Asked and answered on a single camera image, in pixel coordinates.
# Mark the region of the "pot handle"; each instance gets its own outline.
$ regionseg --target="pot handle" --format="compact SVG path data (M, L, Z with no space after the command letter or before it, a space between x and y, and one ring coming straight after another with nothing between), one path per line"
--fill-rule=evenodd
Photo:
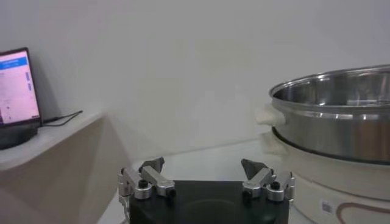
M279 139L271 132L262 133L259 135L260 145L262 147L262 151L265 154L272 154L278 156L287 155L288 152L285 146L280 142Z
M273 127L285 124L286 118L283 113L276 110L272 104L267 103L263 108L257 110L256 121L260 125L265 124Z

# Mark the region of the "silver metal bracket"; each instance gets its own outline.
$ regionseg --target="silver metal bracket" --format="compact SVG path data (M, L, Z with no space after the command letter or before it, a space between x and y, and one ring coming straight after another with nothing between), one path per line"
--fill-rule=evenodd
M276 178L272 170L262 168L252 179L243 182L243 194L247 198L257 198L261 195L262 188L273 182Z
M151 166L142 168L141 177L156 187L157 195L166 198L172 198L176 195L175 182L167 180Z
M118 174L120 196L133 194L136 199L145 200L152 196L152 185L143 180L131 167L126 167Z
M130 196L119 196L119 202L123 206L124 215L126 217L126 223L130 223Z
M289 200L290 204L294 199L295 177L291 172L283 172L277 176L275 181L266 186L267 198L271 201Z

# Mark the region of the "white table surface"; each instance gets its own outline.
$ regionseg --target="white table surface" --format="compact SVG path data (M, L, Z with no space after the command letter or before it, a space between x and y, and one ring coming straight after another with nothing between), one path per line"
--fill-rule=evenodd
M284 170L278 156L264 155L258 141L247 141L164 156L165 164L161 174L171 180L245 181L246 176L240 163L243 158L263 162L276 173ZM135 163L133 167L137 169L141 164L142 161ZM121 223L123 220L123 207L118 202L118 194L116 194L98 224ZM313 222L292 207L289 223L311 224Z

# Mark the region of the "pot rim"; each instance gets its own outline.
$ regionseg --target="pot rim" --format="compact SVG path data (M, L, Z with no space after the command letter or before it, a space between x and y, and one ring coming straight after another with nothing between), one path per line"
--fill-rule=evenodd
M294 86L303 82L309 82L310 80L314 79L326 79L327 77L334 77L334 76L341 76L341 75L347 75L347 76L355 76L355 75L375 75L379 72L390 72L390 64L386 65L376 65L376 66L366 66L361 68L353 68L353 69L341 69L341 70L334 70L334 71L328 71L328 72L322 72L312 75L307 75L304 77L300 77L297 79L292 79L290 81L282 82L278 85L275 85L269 90L269 96L272 98L272 100L284 104L286 106L291 107L299 107L302 109L310 109L310 110L323 110L323 109L329 109L329 110L337 110L337 109L346 109L346 110L370 110L370 109L390 109L390 104L388 105L318 105L318 104L310 104L310 103L297 103L292 102L288 100L283 100L274 97L275 93L280 91L281 89Z

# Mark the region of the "laptop screen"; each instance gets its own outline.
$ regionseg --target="laptop screen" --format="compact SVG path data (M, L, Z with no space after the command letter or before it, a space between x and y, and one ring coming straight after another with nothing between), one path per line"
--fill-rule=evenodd
M0 53L0 125L39 117L27 49Z

